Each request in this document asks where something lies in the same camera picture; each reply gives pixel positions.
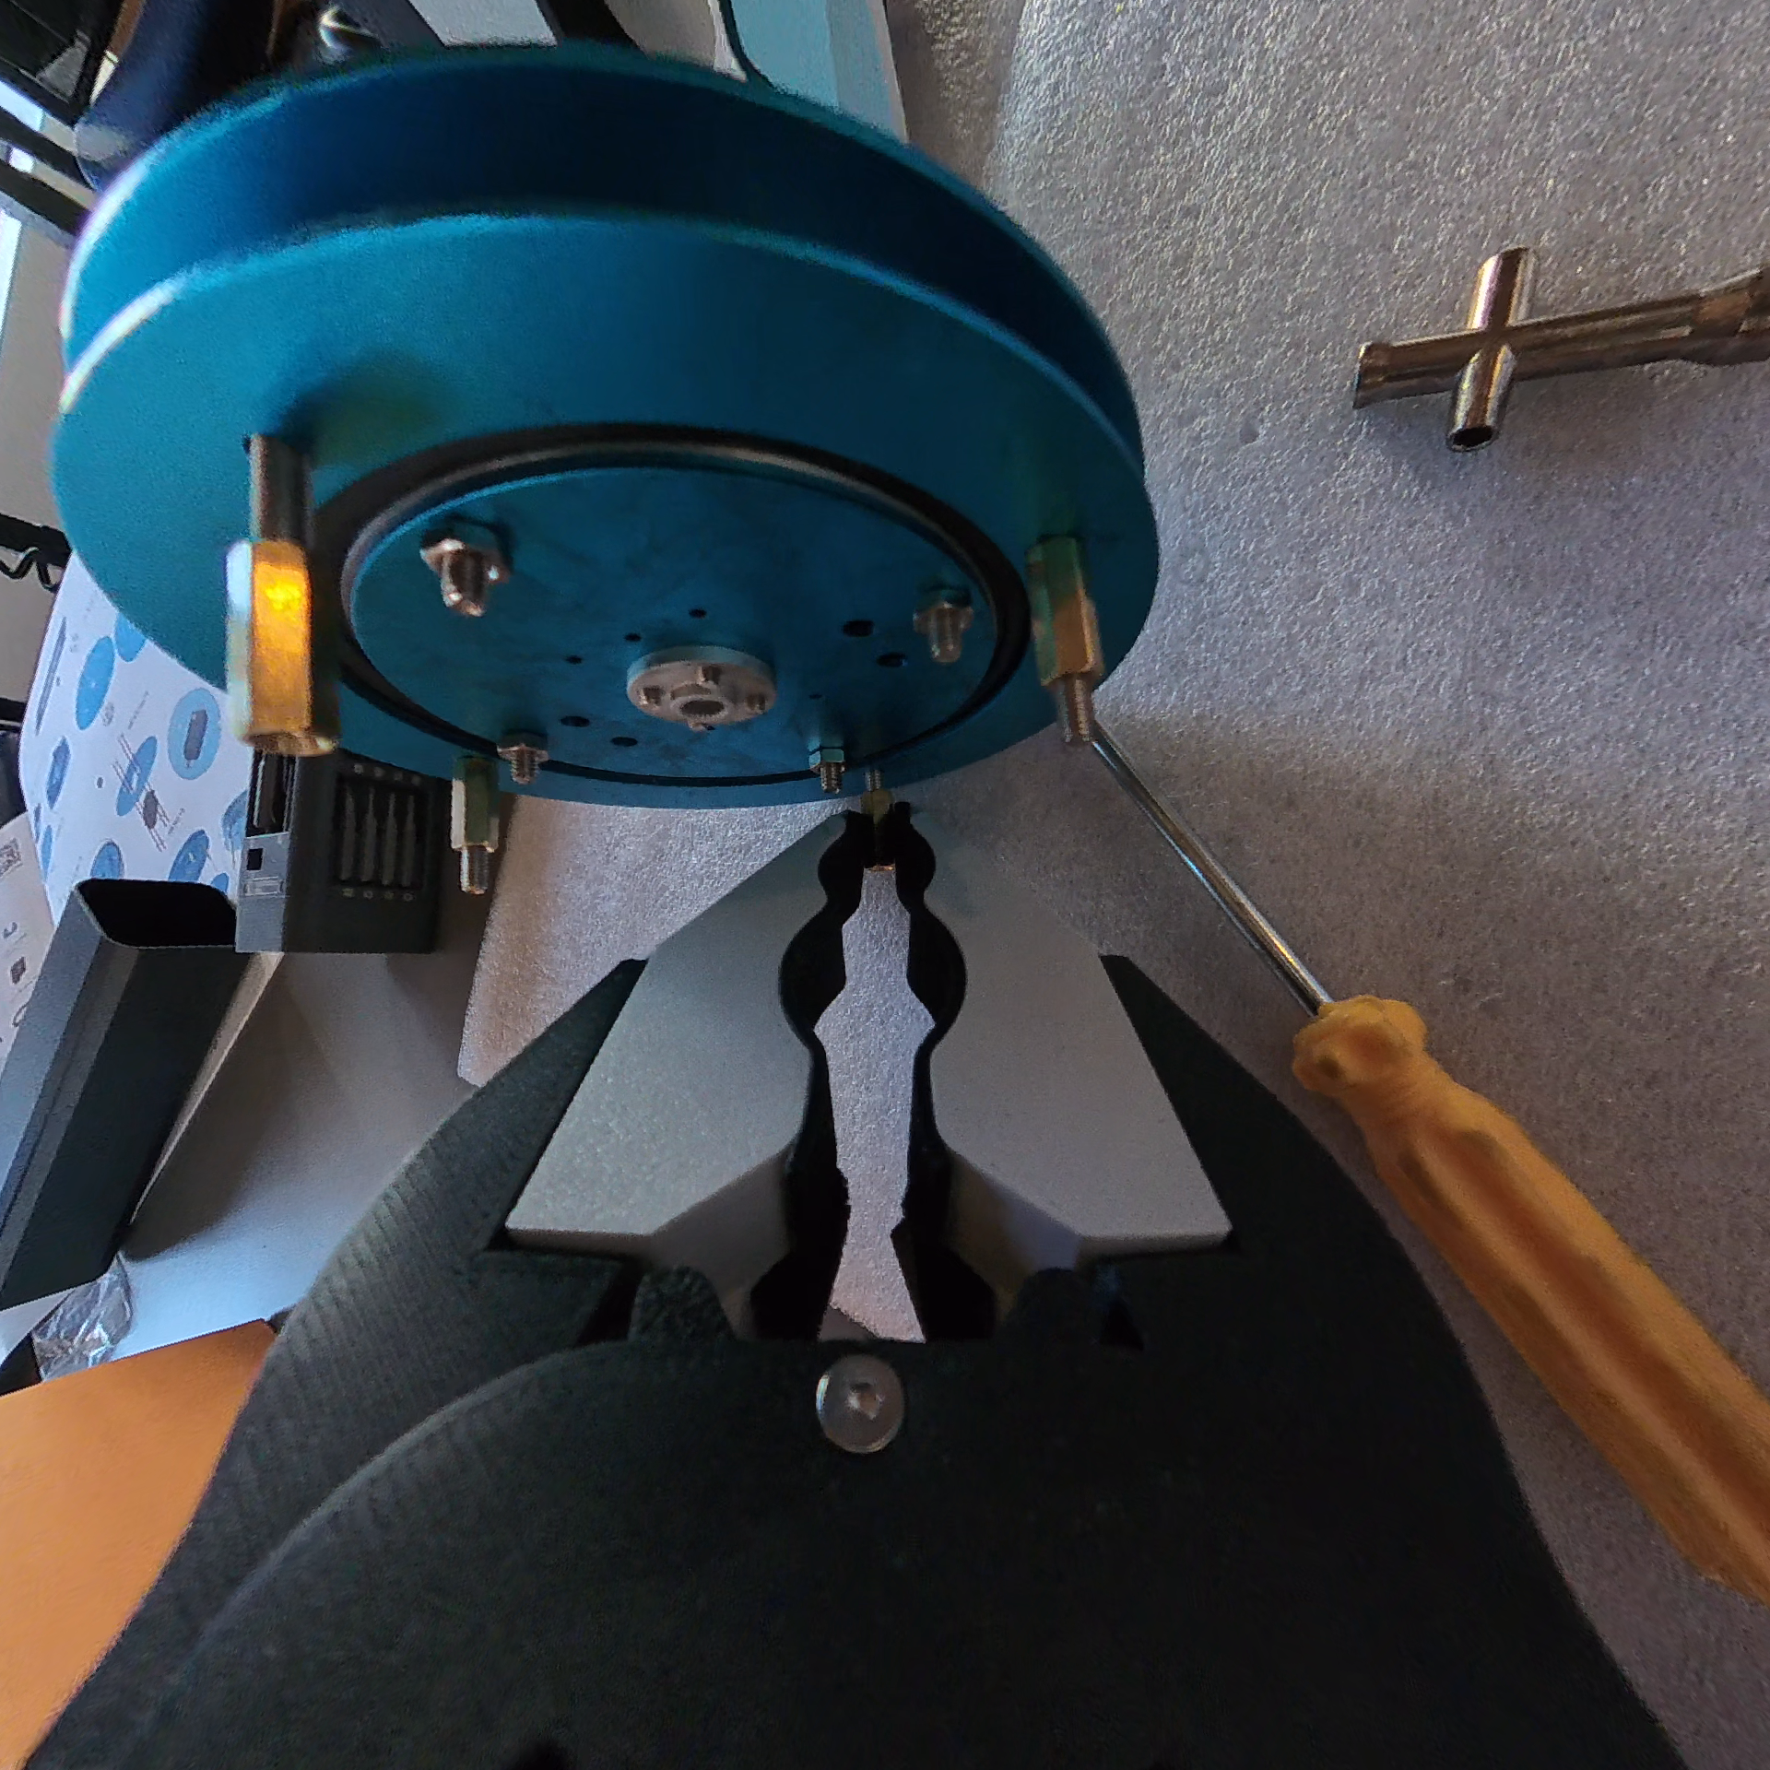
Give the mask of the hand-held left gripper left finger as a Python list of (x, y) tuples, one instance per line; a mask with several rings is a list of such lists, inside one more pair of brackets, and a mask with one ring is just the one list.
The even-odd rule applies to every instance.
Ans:
[(506, 1219), (514, 1244), (695, 1268), (740, 1331), (820, 1334), (848, 1189), (815, 1027), (864, 876), (866, 820), (835, 816), (656, 951)]

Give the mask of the dark grey rectangular sleeve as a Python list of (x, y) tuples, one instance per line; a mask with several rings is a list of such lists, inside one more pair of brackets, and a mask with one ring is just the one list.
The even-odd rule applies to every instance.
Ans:
[(71, 890), (1, 1074), (7, 1309), (107, 1268), (245, 968), (205, 882)]

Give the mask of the orange cardboard box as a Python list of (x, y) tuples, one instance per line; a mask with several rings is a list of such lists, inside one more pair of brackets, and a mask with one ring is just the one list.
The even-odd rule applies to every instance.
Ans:
[(161, 1571), (272, 1345), (249, 1321), (1, 1400), (1, 1765)]

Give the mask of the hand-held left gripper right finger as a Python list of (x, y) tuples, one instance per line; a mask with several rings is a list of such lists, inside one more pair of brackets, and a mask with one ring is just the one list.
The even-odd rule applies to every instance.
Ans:
[(914, 1057), (893, 1246), (929, 1341), (986, 1337), (1030, 1274), (1231, 1230), (1093, 943), (982, 852), (889, 814)]

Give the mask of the silver cross socket wrench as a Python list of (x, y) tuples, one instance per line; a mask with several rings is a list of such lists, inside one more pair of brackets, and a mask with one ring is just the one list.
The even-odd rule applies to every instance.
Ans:
[(1768, 270), (1703, 290), (1568, 315), (1529, 315), (1533, 252), (1507, 248), (1474, 276), (1464, 326), (1358, 349), (1355, 409), (1446, 392), (1448, 448), (1485, 448), (1514, 383), (1654, 363), (1733, 366), (1768, 355)]

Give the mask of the black screwdriver bit case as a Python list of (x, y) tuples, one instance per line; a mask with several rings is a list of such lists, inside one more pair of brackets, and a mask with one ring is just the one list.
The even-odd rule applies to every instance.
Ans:
[(433, 951), (447, 818), (447, 787), (427, 775), (346, 751), (255, 754), (236, 951)]

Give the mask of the blue round turntable base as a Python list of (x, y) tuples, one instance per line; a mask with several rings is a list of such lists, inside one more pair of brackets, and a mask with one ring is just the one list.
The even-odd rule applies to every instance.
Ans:
[(221, 688), (250, 444), (311, 500), (316, 688), (566, 805), (904, 787), (1113, 672), (1158, 588), (1136, 401), (1026, 232), (820, 104), (592, 45), (266, 80), (138, 156), (60, 306), (74, 552)]

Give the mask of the white foam sheet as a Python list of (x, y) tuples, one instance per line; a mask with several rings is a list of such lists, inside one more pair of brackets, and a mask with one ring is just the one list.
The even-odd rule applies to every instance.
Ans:
[(887, 4), (914, 144), (1136, 385), (1160, 586), (1106, 724), (1332, 990), (1411, 1002), (1765, 1382), (1765, 366), (1352, 409), (1765, 264), (1765, 4)]

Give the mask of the yellow handled screwdriver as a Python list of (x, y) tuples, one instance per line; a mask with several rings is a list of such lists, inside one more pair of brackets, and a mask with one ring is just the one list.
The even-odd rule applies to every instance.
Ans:
[(1768, 1603), (1768, 1401), (1495, 1103), (1428, 1054), (1403, 1002), (1333, 999), (1109, 738), (1059, 714), (1243, 940), (1311, 1011), (1293, 1074), (1356, 1126), (1383, 1182), (1670, 1545)]

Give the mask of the blue printed instruction sheet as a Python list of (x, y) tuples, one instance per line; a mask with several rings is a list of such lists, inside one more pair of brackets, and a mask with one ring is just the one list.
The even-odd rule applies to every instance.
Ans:
[(236, 895), (250, 760), (218, 693), (74, 561), (21, 719), (21, 812), (3, 824), (3, 1054), (76, 882), (168, 878)]

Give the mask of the small clear plastic bag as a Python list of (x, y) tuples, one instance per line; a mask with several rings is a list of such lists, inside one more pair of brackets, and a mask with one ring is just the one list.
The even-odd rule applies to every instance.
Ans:
[(126, 1263), (111, 1267), (66, 1297), (34, 1327), (37, 1377), (48, 1382), (101, 1366), (118, 1354), (134, 1319)]

